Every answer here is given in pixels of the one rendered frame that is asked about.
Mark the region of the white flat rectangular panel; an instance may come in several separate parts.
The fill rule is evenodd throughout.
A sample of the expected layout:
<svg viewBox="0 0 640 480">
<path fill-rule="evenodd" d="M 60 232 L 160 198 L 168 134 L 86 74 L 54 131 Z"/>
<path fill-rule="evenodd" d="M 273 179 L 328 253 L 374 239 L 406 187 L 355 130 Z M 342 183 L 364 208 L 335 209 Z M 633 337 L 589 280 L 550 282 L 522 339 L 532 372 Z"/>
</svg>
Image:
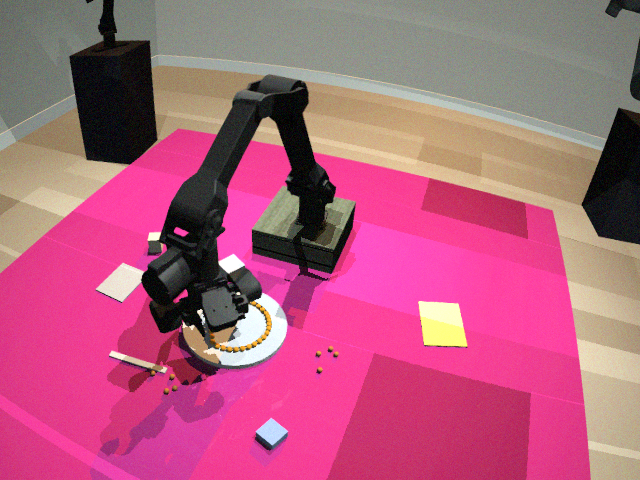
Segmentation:
<svg viewBox="0 0 640 480">
<path fill-rule="evenodd" d="M 95 290 L 123 303 L 141 284 L 143 273 L 142 270 L 122 263 Z"/>
</svg>

